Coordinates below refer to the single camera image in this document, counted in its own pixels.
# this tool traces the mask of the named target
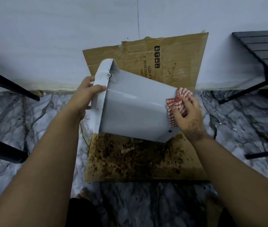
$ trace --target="marble floor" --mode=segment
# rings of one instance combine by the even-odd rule
[[[246,160],[245,153],[268,151],[268,99],[253,93],[223,105],[217,99],[234,91],[198,91],[207,132],[245,164],[268,178],[268,158]],[[30,153],[49,122],[71,95],[44,95],[39,102],[0,93],[0,141]],[[101,214],[104,226],[205,226],[204,197],[210,183],[87,183],[89,113],[79,127],[71,197],[82,187]],[[0,195],[21,164],[0,160]]]

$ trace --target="fingers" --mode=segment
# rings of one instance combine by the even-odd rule
[[[183,104],[188,112],[194,107],[190,101],[188,101],[184,96],[180,96],[182,99]]]
[[[106,86],[102,86],[102,85],[93,85],[92,87],[89,87],[89,91],[94,95],[98,92],[103,92],[107,89]]]
[[[200,105],[198,103],[198,100],[195,97],[193,97],[192,95],[190,95],[190,100],[192,101],[192,104],[193,104],[193,106],[195,108],[198,108],[198,109],[200,108]]]
[[[90,82],[95,80],[95,76],[87,76],[83,82],[81,82],[80,87],[81,88],[87,88],[90,85]]]
[[[176,122],[179,123],[181,119],[183,119],[181,113],[178,111],[176,107],[174,107],[172,110],[173,110],[173,115],[174,115]]]

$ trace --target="right hand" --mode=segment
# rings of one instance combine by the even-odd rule
[[[185,108],[188,111],[188,115],[183,118],[177,108],[173,109],[173,114],[177,122],[178,127],[182,130],[186,138],[192,141],[198,141],[204,137],[207,137],[207,133],[204,130],[202,109],[196,98],[190,96],[190,102],[184,96],[180,96]]]

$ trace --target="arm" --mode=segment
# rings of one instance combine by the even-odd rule
[[[179,128],[195,148],[199,160],[238,226],[268,226],[268,179],[253,170],[204,131],[198,101],[182,97],[188,115],[173,113]]]
[[[0,198],[0,226],[65,226],[78,144],[79,122],[94,94],[86,77],[55,116]]]

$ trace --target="black metal leg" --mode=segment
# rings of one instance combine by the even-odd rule
[[[27,157],[26,152],[0,142],[0,159],[13,163],[23,163]]]
[[[257,90],[257,89],[259,89],[261,87],[264,87],[266,85],[268,85],[268,80],[266,80],[266,81],[264,81],[262,83],[259,83],[259,84],[255,85],[255,86],[252,86],[252,87],[250,87],[248,89],[245,89],[245,90],[243,90],[241,92],[238,92],[238,93],[236,93],[234,95],[231,95],[230,97],[227,97],[225,99],[219,100],[219,104],[223,104],[223,103],[226,103],[226,102],[228,102],[228,101],[230,101],[232,99],[236,99],[236,98],[238,98],[240,96],[243,96],[243,95],[245,95],[247,93],[250,93],[252,91],[255,91],[255,90]]]
[[[6,88],[10,91],[16,92],[18,94],[21,94],[23,96],[27,96],[31,99],[39,101],[40,98],[30,91],[26,90],[25,88],[22,88],[21,86],[13,83],[12,81],[6,79],[5,77],[0,75],[0,87]]]
[[[268,151],[260,152],[256,154],[246,154],[245,157],[246,159],[257,159],[257,158],[268,157]]]

